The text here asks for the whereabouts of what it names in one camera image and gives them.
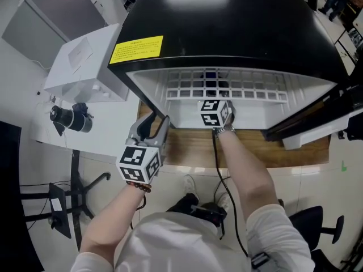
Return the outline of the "black waist pack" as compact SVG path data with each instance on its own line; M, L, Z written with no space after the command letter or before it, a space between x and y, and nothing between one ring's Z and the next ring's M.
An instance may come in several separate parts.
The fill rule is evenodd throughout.
M209 202L202 206L192 205L191 209L192 216L211 222L221 230L220 240L225 236L224 221L227 217L227 212L224 208L218 206L216 203Z

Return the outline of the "white fridge shelf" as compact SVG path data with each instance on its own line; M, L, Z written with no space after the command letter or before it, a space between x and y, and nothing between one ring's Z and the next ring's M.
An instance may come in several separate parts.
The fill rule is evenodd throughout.
M217 88L205 87L205 72L217 73ZM166 79L167 100L247 100L287 103L288 92L282 74L251 70L171 70Z

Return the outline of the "person's black trousers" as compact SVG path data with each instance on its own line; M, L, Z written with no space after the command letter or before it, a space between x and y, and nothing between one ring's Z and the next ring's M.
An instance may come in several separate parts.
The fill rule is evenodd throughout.
M192 206L197 206L199 199L193 193L187 193L182 199L180 199L175 205L170 207L167 212L175 212L191 215L194 210Z

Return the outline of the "black office chair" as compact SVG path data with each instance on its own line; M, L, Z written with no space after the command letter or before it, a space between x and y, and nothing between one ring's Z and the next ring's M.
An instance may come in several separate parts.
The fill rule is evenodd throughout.
M343 231L345 222L344 215L338 217L334 228L323 226L323 215L323 207L314 206L299 211L289 217L293 226L301 234L305 242L307 242L310 252L317 249L321 234L333 236L332 244L336 244Z

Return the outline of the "white microwave oven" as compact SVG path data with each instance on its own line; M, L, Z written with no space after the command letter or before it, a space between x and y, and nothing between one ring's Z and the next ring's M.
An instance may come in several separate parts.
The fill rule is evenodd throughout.
M113 24L64 44L44 90L68 103L125 101L129 88L108 69L120 31Z

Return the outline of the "person's left forearm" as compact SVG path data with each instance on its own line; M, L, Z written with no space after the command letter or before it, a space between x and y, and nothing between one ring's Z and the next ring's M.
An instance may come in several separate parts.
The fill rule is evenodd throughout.
M123 187L87 226L80 252L97 254L112 263L116 248L128 231L144 195L145 191L139 188Z

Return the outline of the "black box with white label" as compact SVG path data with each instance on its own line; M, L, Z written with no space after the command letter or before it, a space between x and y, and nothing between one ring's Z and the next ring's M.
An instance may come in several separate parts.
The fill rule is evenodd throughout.
M49 201L51 208L51 229L71 239L65 191L55 184L49 184Z

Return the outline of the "black mini fridge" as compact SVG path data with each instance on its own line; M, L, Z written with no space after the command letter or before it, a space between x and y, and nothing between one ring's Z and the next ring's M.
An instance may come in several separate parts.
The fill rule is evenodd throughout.
M288 102L231 100L236 129L287 150L333 133L363 141L363 58L348 73L304 0L136 0L115 45L154 36L159 57L108 68L172 127L199 129L199 100L167 100L169 71L251 70L282 74Z

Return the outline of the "person's right forearm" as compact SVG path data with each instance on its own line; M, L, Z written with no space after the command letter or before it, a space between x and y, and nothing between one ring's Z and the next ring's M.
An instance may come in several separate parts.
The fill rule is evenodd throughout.
M229 174L237 188L245 219L257 209L278 204L275 185L264 164L239 140L233 131L224 131L218 140Z

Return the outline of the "silver wristwatch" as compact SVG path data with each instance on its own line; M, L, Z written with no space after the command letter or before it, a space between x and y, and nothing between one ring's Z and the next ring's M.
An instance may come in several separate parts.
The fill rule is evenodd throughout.
M236 133L233 125L231 123L228 123L226 125L224 125L223 127L218 127L218 128L213 128L213 136L215 138L219 138L219 136L225 132L232 132L232 133Z

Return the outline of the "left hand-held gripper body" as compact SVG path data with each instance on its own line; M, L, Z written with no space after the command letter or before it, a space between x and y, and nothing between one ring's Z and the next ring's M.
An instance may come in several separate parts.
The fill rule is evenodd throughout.
M145 141L127 138L116 160L121 177L125 181L150 184L163 166L165 144L166 138Z

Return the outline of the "white table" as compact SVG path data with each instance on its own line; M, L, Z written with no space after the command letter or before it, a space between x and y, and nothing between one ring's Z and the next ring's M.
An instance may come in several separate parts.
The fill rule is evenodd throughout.
M87 103L88 111L93 116L91 131L82 133L67 129L63 136L59 136L49 118L53 103L50 102L50 94L43 90L44 82L45 79L39 76L28 78L23 83L26 92L24 100L31 113L29 139L32 149L52 145L116 157L128 137L131 125L137 120L139 98L129 91L126 101Z

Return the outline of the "wooden top table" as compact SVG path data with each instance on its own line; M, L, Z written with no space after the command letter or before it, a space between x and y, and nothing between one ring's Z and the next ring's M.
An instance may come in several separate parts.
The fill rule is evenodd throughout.
M287 151L282 142L267 142L260 131L238 130L244 146L268 168L285 168L328 163L330 136ZM168 131L165 147L167 165L213 168L214 149L209 129L172 129Z

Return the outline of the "large black monitor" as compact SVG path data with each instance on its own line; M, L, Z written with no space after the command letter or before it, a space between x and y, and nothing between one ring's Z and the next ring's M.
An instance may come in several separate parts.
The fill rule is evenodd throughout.
M21 130L0 121L0 272L43 272L20 199Z

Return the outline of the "person's white shirt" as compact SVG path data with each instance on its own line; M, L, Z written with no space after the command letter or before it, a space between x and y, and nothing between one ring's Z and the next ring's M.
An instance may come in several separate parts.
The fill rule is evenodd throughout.
M129 234L115 265L83 252L71 272L313 272L307 242L280 205L247 219L247 254L221 243L217 228L178 212L143 218Z

